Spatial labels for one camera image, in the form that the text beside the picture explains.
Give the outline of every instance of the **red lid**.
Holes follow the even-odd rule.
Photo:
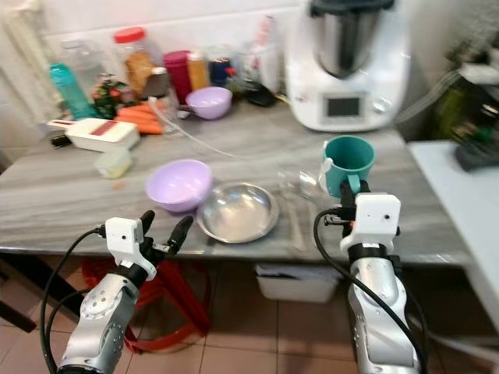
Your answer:
[[[163,63],[165,67],[183,65],[187,63],[187,55],[190,51],[175,51],[163,55]]]
[[[128,29],[116,31],[113,34],[113,37],[118,44],[131,43],[144,39],[146,37],[146,31],[143,27],[130,27]]]

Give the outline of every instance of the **gray marble countertop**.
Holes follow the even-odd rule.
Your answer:
[[[181,158],[210,165],[214,185],[252,182],[278,198],[281,215],[276,227],[255,242],[227,245],[208,238],[194,224],[179,253],[184,258],[247,259],[258,261],[317,262],[321,260],[312,241],[307,201],[297,197],[303,252],[291,246],[286,204],[278,188],[278,171],[300,168],[317,171],[323,141],[334,135],[312,132],[301,126],[283,104],[256,108],[238,104],[224,118],[202,122],[188,120],[183,128],[225,152],[245,156],[230,158],[181,136],[147,136],[133,149],[134,164],[120,179],[104,179],[94,168],[99,156],[68,146],[55,150],[44,139],[0,176],[0,251],[30,254],[62,253],[76,237],[110,217],[138,218],[153,208],[156,219],[148,235],[165,240],[180,216],[155,207],[144,185],[158,166]],[[406,263],[462,265],[469,255],[458,233],[428,186],[397,132],[382,129],[366,132],[377,152],[370,173],[370,188],[395,194],[402,201],[402,235],[395,248]],[[328,208],[337,200],[324,197]],[[341,229],[321,228],[329,253],[339,252]],[[82,242],[76,254],[106,254],[104,239]]]

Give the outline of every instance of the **white plastic bin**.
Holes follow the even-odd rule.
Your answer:
[[[323,266],[256,265],[255,271],[266,298],[294,302],[327,302],[341,278]]]

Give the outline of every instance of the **teal mug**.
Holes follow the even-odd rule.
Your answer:
[[[338,136],[324,142],[320,186],[329,195],[341,197],[340,184],[349,181],[352,192],[360,192],[360,181],[367,180],[375,158],[373,146],[358,136]]]

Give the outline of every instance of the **appliance display screen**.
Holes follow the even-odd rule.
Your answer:
[[[356,117],[360,115],[360,98],[339,97],[327,99],[328,117]]]

